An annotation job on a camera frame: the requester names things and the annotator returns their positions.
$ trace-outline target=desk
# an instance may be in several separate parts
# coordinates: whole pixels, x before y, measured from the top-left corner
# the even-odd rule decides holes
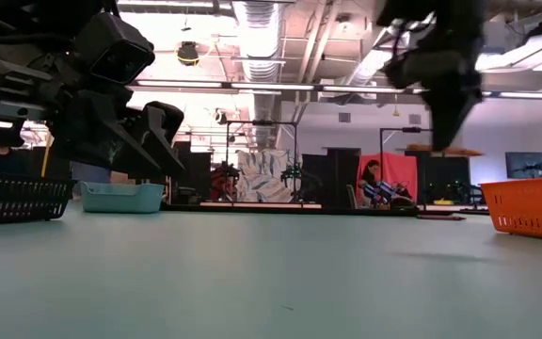
[[[542,338],[542,240],[486,217],[71,206],[0,226],[0,338]]]

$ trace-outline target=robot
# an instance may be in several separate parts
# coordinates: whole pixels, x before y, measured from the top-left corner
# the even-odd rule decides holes
[[[378,18],[399,23],[403,34],[436,15],[418,48],[395,53],[384,72],[399,89],[417,82],[428,89],[422,97],[437,149],[482,100],[473,66],[485,1],[389,0]],[[154,59],[153,45],[120,18],[116,0],[0,0],[0,146],[22,145],[23,123],[43,121],[54,152],[70,160],[146,177],[179,174],[169,141],[183,112],[158,102],[142,111],[126,106],[127,85]]]

